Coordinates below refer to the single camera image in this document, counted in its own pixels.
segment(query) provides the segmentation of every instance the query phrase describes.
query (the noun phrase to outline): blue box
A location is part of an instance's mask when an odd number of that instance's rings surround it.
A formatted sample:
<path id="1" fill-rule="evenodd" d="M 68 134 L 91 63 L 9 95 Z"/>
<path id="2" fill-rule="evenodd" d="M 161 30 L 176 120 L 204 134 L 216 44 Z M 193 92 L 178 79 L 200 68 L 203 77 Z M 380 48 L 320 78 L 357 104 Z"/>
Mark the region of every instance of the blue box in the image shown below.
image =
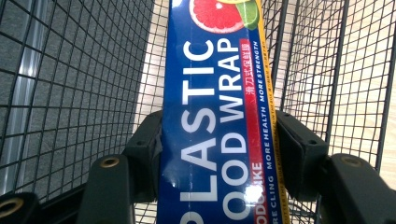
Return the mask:
<path id="1" fill-rule="evenodd" d="M 261 4 L 230 2 L 171 1 L 157 223 L 290 222 Z"/>

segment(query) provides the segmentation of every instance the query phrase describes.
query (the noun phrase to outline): box label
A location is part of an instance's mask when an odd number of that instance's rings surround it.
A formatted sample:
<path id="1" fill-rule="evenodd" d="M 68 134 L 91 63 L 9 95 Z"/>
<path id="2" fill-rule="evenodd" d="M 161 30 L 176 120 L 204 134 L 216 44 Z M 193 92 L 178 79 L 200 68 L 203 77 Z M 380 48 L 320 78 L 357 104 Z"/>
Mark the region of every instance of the box label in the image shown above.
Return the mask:
<path id="1" fill-rule="evenodd" d="M 269 67 L 255 28 L 262 21 L 244 18 L 230 33 L 204 29 L 195 4 L 173 1 L 170 8 L 157 221 L 288 223 Z"/>

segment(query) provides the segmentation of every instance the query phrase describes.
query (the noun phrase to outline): grapefruit image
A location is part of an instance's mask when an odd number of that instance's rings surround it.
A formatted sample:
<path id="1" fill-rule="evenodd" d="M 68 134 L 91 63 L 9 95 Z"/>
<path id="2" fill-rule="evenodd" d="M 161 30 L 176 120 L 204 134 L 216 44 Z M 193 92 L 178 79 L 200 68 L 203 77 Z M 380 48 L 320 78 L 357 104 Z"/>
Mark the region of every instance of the grapefruit image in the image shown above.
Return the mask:
<path id="1" fill-rule="evenodd" d="M 233 33 L 244 27 L 235 4 L 218 0 L 190 0 L 190 14 L 201 29 L 214 34 Z"/>

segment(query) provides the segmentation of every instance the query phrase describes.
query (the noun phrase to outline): wire mesh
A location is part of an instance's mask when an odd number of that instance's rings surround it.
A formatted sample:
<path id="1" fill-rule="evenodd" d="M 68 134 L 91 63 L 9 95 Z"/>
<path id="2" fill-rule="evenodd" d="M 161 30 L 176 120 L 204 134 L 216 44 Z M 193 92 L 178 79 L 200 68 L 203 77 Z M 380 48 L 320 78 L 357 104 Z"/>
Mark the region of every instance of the wire mesh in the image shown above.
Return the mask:
<path id="1" fill-rule="evenodd" d="M 353 154 L 379 170 L 394 73 L 394 1 L 263 5 L 275 6 L 264 18 L 269 53 L 275 58 L 280 51 L 279 66 L 273 67 L 276 106 L 326 140 L 330 154 Z M 280 29 L 276 21 L 282 10 L 286 18 L 279 46 L 271 43 L 277 40 L 273 29 Z M 317 210 L 314 203 L 290 199 L 293 223 L 318 221 Z"/>
<path id="2" fill-rule="evenodd" d="M 160 110 L 167 0 L 0 1 L 0 195 L 45 202 L 120 153 Z M 263 0 L 276 107 L 381 165 L 395 63 L 395 3 Z M 156 203 L 136 204 L 154 223 Z M 290 199 L 293 223 L 319 220 Z"/>

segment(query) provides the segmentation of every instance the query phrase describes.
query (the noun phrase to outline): metal grid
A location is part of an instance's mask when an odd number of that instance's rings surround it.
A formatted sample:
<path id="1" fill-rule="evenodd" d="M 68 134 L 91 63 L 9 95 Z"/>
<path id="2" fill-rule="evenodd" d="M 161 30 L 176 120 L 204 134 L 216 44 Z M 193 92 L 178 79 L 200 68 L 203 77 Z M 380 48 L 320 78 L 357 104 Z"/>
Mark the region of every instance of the metal grid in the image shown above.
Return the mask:
<path id="1" fill-rule="evenodd" d="M 75 188 L 162 108 L 168 4 L 0 1 L 0 194 L 33 191 L 44 202 Z M 379 170 L 394 1 L 263 0 L 262 9 L 276 107 L 332 154 Z M 155 222 L 156 203 L 134 209 L 137 223 Z M 293 223 L 314 223 L 317 210 L 290 199 Z"/>
<path id="2" fill-rule="evenodd" d="M 263 3 L 269 53 L 279 57 L 278 66 L 272 61 L 277 108 L 327 141 L 330 154 L 359 156 L 379 171 L 396 53 L 394 1 L 282 4 Z M 317 210 L 290 199 L 293 223 L 318 221 Z"/>
<path id="3" fill-rule="evenodd" d="M 2 194 L 46 201 L 133 134 L 153 3 L 3 1 Z"/>

